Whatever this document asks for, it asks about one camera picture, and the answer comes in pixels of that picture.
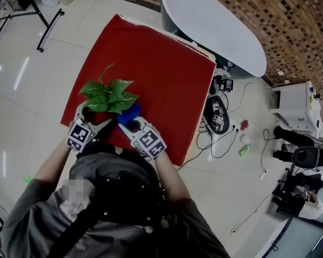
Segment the white ball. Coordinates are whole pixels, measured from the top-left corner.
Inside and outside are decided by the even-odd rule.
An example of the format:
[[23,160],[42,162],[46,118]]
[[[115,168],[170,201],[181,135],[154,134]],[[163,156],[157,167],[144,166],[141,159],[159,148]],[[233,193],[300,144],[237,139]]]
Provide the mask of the white ball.
[[247,135],[241,135],[241,143],[244,145],[249,145],[251,143],[250,138]]

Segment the potted plant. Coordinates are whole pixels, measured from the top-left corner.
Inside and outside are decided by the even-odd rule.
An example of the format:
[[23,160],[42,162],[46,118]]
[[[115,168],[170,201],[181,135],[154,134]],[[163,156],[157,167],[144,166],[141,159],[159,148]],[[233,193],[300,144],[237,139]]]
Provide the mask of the potted plant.
[[88,107],[91,112],[122,114],[122,111],[129,109],[139,97],[125,91],[133,81],[114,80],[109,81],[107,85],[103,84],[104,73],[113,65],[105,68],[98,81],[88,81],[79,92],[88,99],[85,107]]

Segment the white machine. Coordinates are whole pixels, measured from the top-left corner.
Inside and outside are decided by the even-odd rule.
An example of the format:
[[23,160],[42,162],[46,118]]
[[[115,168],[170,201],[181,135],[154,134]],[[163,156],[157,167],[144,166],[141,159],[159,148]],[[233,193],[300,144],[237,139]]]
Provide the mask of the white machine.
[[131,140],[130,145],[139,153],[155,159],[160,152],[166,149],[166,144],[160,137],[155,127],[148,123],[143,117],[136,117],[130,122],[129,128],[119,124],[122,131]]
[[74,151],[78,151],[80,153],[83,151],[85,145],[97,136],[102,128],[112,121],[110,118],[99,125],[85,122],[82,110],[87,102],[88,101],[81,103],[78,108],[76,108],[75,117],[69,126],[69,132],[66,138],[66,144]]
[[[66,144],[77,152],[82,152],[85,145],[98,135],[99,131],[107,126],[112,119],[107,119],[99,125],[85,122],[83,109],[87,101],[76,109],[74,120],[69,126]],[[160,152],[166,149],[166,144],[155,127],[143,117],[136,117],[127,126],[119,124],[123,133],[131,140],[130,145],[144,156],[155,159]]]

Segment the pink object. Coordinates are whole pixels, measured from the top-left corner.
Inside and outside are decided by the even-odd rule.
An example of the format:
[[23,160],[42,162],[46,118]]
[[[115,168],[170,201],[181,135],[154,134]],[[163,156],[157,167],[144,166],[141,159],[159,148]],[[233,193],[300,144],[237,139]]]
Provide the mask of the pink object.
[[241,122],[241,130],[242,130],[242,131],[245,131],[245,129],[247,129],[247,128],[249,128],[249,123],[248,123],[248,121],[247,121],[247,120],[243,120],[243,121]]

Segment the white oval table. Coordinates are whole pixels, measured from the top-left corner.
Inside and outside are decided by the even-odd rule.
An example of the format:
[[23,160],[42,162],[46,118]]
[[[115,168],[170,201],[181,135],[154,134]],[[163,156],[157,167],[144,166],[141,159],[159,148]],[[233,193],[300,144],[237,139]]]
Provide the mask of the white oval table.
[[266,58],[256,36],[217,0],[161,0],[163,25],[261,77]]

